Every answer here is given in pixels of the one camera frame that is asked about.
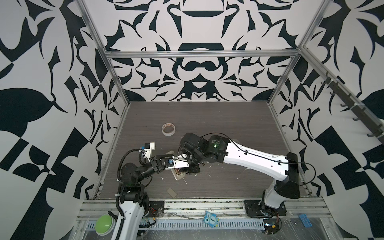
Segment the white remote control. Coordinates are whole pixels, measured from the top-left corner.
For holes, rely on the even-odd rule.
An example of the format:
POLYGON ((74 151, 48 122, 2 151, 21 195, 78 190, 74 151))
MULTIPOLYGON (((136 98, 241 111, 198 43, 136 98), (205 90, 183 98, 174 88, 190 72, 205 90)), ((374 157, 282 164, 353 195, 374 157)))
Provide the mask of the white remote control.
MULTIPOLYGON (((178 155, 176 156, 176 154, 174 154, 174 159, 179 159, 181 161, 186 161, 188 162, 187 160, 187 155, 186 154, 181 154, 181 155, 178 155)), ((182 169, 170 169, 173 176, 175 177, 175 179, 178 181, 178 180, 181 180, 182 178, 184 178, 186 176, 186 168, 182 168, 182 169)))

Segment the grey battery cover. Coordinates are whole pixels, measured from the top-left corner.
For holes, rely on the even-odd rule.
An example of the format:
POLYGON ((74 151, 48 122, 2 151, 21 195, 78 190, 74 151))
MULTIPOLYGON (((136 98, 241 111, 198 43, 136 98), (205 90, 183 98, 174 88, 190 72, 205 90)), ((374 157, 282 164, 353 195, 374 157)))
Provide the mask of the grey battery cover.
POLYGON ((167 190, 167 193, 171 196, 171 198, 176 198, 177 197, 177 193, 174 191, 174 190, 172 190, 171 188, 169 188, 168 190, 167 190))

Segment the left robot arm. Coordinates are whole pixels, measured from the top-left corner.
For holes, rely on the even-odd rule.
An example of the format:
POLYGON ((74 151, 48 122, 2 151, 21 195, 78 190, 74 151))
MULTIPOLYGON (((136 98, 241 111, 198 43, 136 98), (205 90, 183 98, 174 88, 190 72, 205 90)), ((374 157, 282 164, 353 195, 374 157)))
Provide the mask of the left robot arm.
POLYGON ((133 163, 124 164, 126 157, 134 152, 142 153, 143 150, 127 151, 118 165, 119 186, 116 194, 116 208, 119 214, 112 235, 113 240, 135 240, 137 238, 142 219, 150 207, 149 197, 145 192, 147 185, 143 185, 142 181, 165 170, 165 163, 173 162, 175 156, 175 152, 171 151, 166 155, 152 157, 151 162, 140 167, 133 163))

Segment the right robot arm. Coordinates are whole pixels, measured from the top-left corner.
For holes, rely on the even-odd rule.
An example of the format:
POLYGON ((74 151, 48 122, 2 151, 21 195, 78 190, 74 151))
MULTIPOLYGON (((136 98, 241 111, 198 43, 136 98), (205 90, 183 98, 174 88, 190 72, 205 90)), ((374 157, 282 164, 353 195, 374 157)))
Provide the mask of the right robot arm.
POLYGON ((208 140, 187 133, 180 141, 182 155, 191 167, 203 162, 242 166, 273 178, 265 190, 262 205, 278 209, 288 199, 300 198, 299 162, 294 153, 272 155, 247 148, 226 136, 212 135, 208 140))

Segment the white masking tape roll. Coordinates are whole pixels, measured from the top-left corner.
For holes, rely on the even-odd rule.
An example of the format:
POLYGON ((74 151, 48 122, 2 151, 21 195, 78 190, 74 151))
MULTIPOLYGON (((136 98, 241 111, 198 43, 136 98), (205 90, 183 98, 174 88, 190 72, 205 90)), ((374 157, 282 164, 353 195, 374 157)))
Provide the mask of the white masking tape roll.
POLYGON ((161 128, 162 134, 166 137, 170 137, 175 134, 176 126, 172 123, 165 123, 161 128))

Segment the green push button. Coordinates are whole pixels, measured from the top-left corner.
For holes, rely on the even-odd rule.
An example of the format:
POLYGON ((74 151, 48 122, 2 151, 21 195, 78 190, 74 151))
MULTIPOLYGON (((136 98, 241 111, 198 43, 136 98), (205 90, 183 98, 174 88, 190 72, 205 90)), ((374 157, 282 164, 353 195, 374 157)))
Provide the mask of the green push button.
POLYGON ((113 232, 115 226, 116 220, 112 216, 106 214, 98 218, 95 223, 95 231, 99 236, 106 236, 113 232))

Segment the small electronics board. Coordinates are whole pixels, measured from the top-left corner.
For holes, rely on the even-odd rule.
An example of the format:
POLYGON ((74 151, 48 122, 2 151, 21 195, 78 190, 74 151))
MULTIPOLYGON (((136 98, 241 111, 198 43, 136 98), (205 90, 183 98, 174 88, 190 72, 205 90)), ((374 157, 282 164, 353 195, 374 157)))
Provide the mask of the small electronics board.
POLYGON ((263 219, 264 230, 266 235, 275 235, 281 230, 282 221, 278 219, 263 219))

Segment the blue tape piece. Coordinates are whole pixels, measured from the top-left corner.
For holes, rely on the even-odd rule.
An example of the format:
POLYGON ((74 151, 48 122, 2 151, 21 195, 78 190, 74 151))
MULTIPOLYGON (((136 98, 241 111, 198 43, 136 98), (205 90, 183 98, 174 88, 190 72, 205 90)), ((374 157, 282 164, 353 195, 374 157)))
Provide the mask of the blue tape piece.
POLYGON ((305 228, 311 228, 313 226, 306 214, 300 214, 299 218, 305 228))

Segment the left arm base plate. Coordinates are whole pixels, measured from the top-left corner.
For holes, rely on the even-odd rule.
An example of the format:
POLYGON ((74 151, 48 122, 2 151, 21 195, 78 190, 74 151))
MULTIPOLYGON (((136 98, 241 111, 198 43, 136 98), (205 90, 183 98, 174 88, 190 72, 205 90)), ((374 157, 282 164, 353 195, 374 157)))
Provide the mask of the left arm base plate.
POLYGON ((164 213, 164 208, 165 208, 164 201, 150 201, 147 216, 150 218, 156 218, 158 216, 161 216, 164 213))

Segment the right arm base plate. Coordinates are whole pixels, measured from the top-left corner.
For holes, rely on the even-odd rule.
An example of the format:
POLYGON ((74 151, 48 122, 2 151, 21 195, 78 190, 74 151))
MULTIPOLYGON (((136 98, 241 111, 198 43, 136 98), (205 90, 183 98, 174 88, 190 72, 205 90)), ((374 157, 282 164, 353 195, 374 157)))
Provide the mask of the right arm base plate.
POLYGON ((276 215, 286 216, 286 207, 281 203, 278 209, 274 209, 265 205, 263 200, 245 200, 246 214, 250 218, 272 218, 276 215))

